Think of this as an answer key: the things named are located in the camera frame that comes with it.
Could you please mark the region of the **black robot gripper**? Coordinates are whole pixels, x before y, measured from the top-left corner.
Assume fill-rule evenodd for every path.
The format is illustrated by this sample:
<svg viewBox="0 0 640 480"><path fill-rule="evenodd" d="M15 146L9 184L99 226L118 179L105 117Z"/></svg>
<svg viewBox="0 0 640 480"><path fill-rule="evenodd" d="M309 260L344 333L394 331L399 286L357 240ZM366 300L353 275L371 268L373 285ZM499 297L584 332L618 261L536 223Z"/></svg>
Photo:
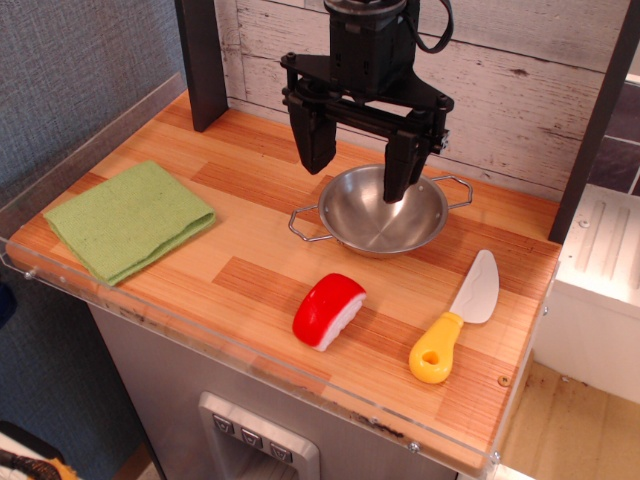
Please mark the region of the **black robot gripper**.
<svg viewBox="0 0 640 480"><path fill-rule="evenodd" d="M420 178L427 157L441 152L454 102L414 71L416 52L441 52L454 32L453 9L445 30L429 47L418 33L417 1L327 1L330 51L289 52L280 61L287 83L282 93L304 168L322 171L336 155L336 129L343 123L379 136L385 147L386 203L403 199Z"/></svg>

